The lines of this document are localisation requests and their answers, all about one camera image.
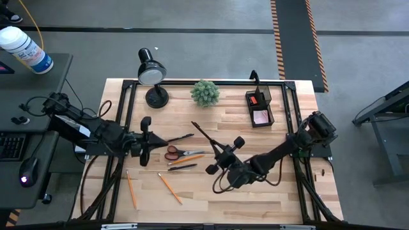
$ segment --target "wooden tabletop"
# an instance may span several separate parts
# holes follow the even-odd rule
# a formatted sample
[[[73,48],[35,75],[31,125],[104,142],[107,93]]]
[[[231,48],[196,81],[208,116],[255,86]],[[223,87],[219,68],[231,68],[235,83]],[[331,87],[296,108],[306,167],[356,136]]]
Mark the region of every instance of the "wooden tabletop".
[[[112,101],[112,108],[104,119],[114,119],[118,108],[123,79],[107,79],[102,102]],[[295,81],[300,110],[303,119],[318,110],[313,84],[311,81]],[[245,145],[235,151],[241,160],[254,154],[266,153],[284,141],[287,131],[286,118],[281,89],[270,87],[270,103],[275,123],[272,126],[252,128],[247,104],[246,91],[255,90],[255,86],[220,86],[219,103],[213,107],[200,108],[190,97],[192,86],[164,86],[169,93],[169,103],[161,109],[150,108],[145,94],[151,86],[138,86],[132,114],[130,130],[140,132],[140,122],[145,116],[152,117],[150,130],[163,139],[193,133],[193,137],[173,142],[181,150],[205,150],[205,157],[186,162],[197,163],[191,169],[168,172],[168,160],[164,158],[166,148],[155,149],[147,167],[139,165],[139,158],[127,156],[122,173],[115,222],[160,222],[160,223],[224,223],[224,224],[297,224],[302,223],[300,203],[295,183],[294,166],[290,157],[286,157],[282,166],[282,181],[278,187],[267,183],[255,182],[240,189],[223,194],[214,194],[212,184],[218,173],[208,175],[205,172],[209,164],[214,164],[213,151],[205,137],[190,123],[197,122],[210,137],[224,144],[233,144],[239,135],[245,139]],[[291,95],[290,107],[293,112]],[[127,107],[122,115],[125,122]],[[91,166],[84,187],[84,209],[86,209],[101,190],[107,157],[99,157]],[[324,159],[311,159],[317,193],[335,216],[342,219],[336,184],[331,167]],[[132,178],[137,200],[134,209],[125,169]],[[168,181],[180,197],[179,204],[158,177],[157,173]],[[270,170],[268,179],[277,181],[279,164]],[[111,192],[107,196],[106,212]],[[311,199],[306,195],[310,217],[313,217]],[[80,215],[79,192],[73,210],[73,218]]]

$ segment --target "white bottle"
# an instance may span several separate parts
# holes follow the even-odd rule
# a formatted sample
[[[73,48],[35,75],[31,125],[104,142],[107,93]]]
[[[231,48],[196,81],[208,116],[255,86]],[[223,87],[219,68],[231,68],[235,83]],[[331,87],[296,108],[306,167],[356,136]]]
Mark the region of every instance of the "white bottle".
[[[47,73],[54,62],[25,32],[13,26],[0,30],[0,47],[37,74]]]

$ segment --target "gray floor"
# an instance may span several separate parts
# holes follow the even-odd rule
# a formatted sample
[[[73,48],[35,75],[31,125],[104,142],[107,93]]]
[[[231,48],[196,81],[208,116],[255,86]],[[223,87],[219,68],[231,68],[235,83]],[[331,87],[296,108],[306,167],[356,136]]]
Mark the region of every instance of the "gray floor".
[[[25,0],[40,25],[271,29],[269,1],[197,0]],[[16,3],[16,12],[26,14]],[[311,0],[317,30],[407,31],[404,0]],[[43,33],[48,52],[74,54],[68,78],[86,106],[96,109],[105,79],[133,77],[137,50],[150,48],[170,77],[247,78],[256,69],[278,79],[274,38],[243,34]],[[332,144],[335,177],[345,220],[409,228],[409,185],[374,188],[390,175],[386,156],[355,114],[409,77],[409,37],[319,37],[330,93],[317,94],[318,105],[337,127]],[[22,212],[19,224],[66,220],[79,177],[59,175],[50,192],[55,203]]]

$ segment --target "black desk lamp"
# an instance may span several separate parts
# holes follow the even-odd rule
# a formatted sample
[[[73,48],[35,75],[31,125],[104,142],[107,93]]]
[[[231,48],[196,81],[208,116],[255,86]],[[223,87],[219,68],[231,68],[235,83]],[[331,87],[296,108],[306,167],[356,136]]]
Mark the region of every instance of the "black desk lamp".
[[[147,48],[141,48],[138,52],[141,65],[138,70],[138,80],[144,85],[154,85],[146,92],[146,103],[155,109],[162,108],[169,101],[169,95],[159,83],[166,76],[165,67],[159,62],[152,59],[152,54]]]

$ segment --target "pencil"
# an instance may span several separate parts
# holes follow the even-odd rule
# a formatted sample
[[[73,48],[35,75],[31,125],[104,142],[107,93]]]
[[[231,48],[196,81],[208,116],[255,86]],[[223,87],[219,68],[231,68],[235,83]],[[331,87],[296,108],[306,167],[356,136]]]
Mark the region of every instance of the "pencil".
[[[130,176],[129,176],[128,169],[126,170],[126,172],[127,172],[127,176],[128,176],[128,184],[129,184],[129,189],[130,189],[130,195],[132,196],[132,201],[134,202],[134,208],[136,209],[136,199],[135,199],[135,195],[134,195],[134,189],[132,188],[132,182],[130,181]]]
[[[193,156],[193,157],[187,157],[187,158],[184,158],[184,159],[181,159],[181,160],[177,160],[177,161],[168,163],[168,165],[178,164],[178,163],[182,163],[182,162],[185,162],[185,161],[188,161],[188,160],[193,160],[193,159],[197,159],[197,158],[201,158],[201,157],[204,157],[204,155],[196,155],[196,156]]]
[[[176,195],[176,194],[173,192],[173,189],[169,186],[169,184],[167,183],[167,181],[165,180],[165,178],[163,178],[162,175],[160,175],[159,172],[158,172],[158,175],[159,175],[160,179],[162,179],[162,181],[165,183],[166,187],[171,191],[171,193],[173,194],[174,198],[176,198],[176,199],[179,201],[179,203],[182,204],[182,203],[181,203],[181,200],[180,200],[179,197],[178,197],[178,195]]]

